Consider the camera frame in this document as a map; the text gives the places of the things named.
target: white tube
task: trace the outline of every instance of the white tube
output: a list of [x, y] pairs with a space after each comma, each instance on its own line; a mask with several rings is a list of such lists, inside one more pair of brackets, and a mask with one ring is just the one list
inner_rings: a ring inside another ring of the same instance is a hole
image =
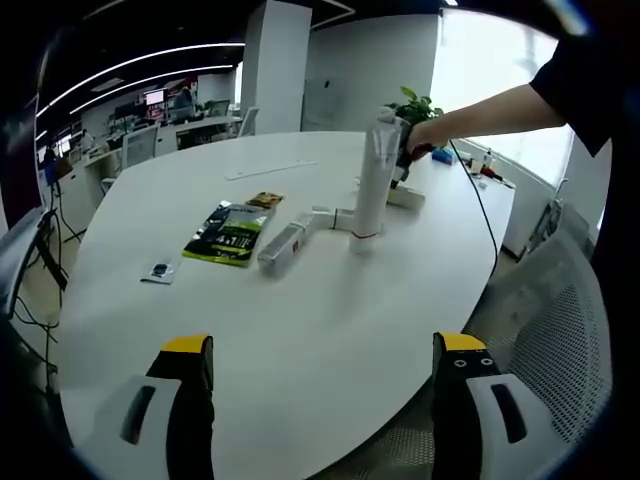
[[349, 242], [349, 249], [353, 253], [370, 251], [382, 229], [382, 216], [398, 156], [400, 134], [398, 119], [391, 122], [379, 120], [367, 130], [360, 189]]
[[351, 232], [353, 210], [313, 207], [301, 213], [258, 254], [258, 265], [268, 275], [279, 276], [293, 263], [298, 252], [316, 230]]

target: red object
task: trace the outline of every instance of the red object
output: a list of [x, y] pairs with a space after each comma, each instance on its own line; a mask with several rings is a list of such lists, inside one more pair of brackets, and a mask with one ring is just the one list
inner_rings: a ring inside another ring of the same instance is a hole
[[480, 173], [482, 175], [484, 175], [485, 177], [495, 178], [496, 180], [502, 181], [502, 175], [498, 175], [496, 172], [491, 170], [489, 167], [482, 167], [482, 169], [480, 169]]

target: black ceiling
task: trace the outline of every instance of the black ceiling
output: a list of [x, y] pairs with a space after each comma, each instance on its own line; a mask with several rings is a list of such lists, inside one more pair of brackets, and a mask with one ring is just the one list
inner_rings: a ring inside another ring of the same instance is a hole
[[[341, 1], [356, 13], [326, 27], [362, 18], [437, 13], [443, 4], [440, 0]], [[311, 7], [312, 24], [343, 12], [343, 9], [323, 0], [290, 2]], [[22, 42], [21, 52], [16, 55], [15, 64], [17, 74], [24, 75], [25, 81], [14, 91], [22, 94], [17, 97], [26, 98], [29, 91], [35, 90], [35, 73], [46, 45], [54, 48], [42, 82], [41, 107], [85, 78], [141, 55], [187, 45], [242, 42], [247, 18], [260, 3], [262, 0], [224, 3], [180, 0], [167, 7], [157, 0], [84, 0], [78, 4], [63, 0], [57, 2], [55, 8], [51, 5], [39, 7], [39, 14], [33, 21], [35, 30], [25, 41], [19, 40]], [[109, 8], [92, 14], [109, 4]], [[458, 0], [458, 4], [512, 18], [551, 34], [560, 32], [557, 20], [540, 0]], [[7, 40], [8, 44], [18, 41]], [[207, 48], [162, 55], [128, 65], [66, 96], [39, 118], [38, 129], [52, 130], [68, 124], [72, 109], [98, 95], [91, 88], [115, 76], [130, 83], [188, 68], [237, 65], [242, 61], [242, 55], [242, 48]]]

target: green leaves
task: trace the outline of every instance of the green leaves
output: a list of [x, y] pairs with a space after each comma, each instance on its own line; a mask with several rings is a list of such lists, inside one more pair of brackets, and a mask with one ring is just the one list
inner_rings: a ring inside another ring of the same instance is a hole
[[409, 97], [409, 100], [413, 100], [414, 102], [418, 100], [418, 96], [416, 95], [416, 92], [411, 90], [409, 87], [400, 87], [400, 90], [402, 90], [402, 93], [404, 93], [407, 97]]
[[431, 98], [426, 96], [418, 97], [409, 87], [400, 87], [400, 90], [407, 96], [409, 101], [404, 105], [389, 103], [387, 106], [395, 109], [396, 115], [405, 119], [411, 125], [431, 120], [444, 113], [441, 108], [431, 108]]

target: hand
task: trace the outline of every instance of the hand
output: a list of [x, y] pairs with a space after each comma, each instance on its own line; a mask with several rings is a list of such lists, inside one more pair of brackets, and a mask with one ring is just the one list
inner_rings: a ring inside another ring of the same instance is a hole
[[437, 137], [432, 122], [434, 122], [434, 120], [427, 120], [418, 123], [411, 129], [409, 139], [407, 140], [407, 152], [409, 152], [413, 161], [422, 158], [428, 153], [431, 150], [428, 148], [429, 145], [441, 148], [447, 144], [447, 139]]

